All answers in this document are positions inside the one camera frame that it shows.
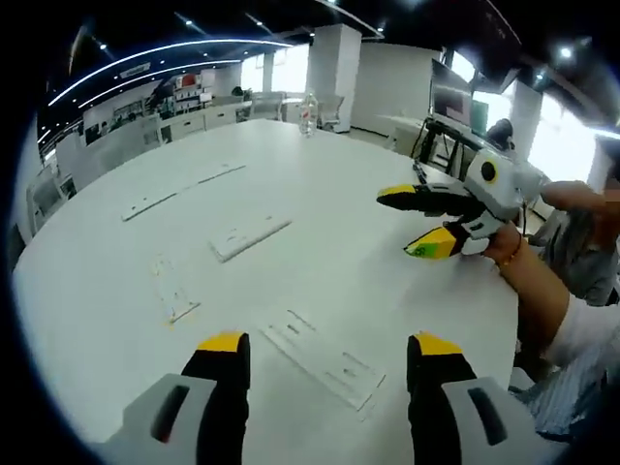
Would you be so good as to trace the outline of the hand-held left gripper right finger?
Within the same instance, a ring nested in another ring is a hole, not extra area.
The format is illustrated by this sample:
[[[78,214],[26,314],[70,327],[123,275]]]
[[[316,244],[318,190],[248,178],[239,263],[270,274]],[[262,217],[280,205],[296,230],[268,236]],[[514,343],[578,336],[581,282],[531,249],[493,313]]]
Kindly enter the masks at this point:
[[[539,437],[525,407],[461,349],[430,333],[408,339],[408,420],[416,464],[535,464]]]

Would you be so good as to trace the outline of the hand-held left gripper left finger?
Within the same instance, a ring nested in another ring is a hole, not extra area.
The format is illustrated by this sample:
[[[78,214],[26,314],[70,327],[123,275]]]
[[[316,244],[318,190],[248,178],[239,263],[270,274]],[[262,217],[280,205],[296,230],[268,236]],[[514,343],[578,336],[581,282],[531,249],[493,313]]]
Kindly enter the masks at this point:
[[[228,331],[199,344],[123,411],[96,452],[106,464],[239,464],[249,418],[251,346]]]

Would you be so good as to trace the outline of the person's right hand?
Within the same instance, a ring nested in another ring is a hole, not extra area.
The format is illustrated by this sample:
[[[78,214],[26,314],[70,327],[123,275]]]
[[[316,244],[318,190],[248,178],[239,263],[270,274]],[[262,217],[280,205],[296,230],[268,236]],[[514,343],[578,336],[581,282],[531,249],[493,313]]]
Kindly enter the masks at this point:
[[[521,242],[521,233],[512,222],[509,222],[493,234],[482,254],[502,266],[508,264],[517,254]]]

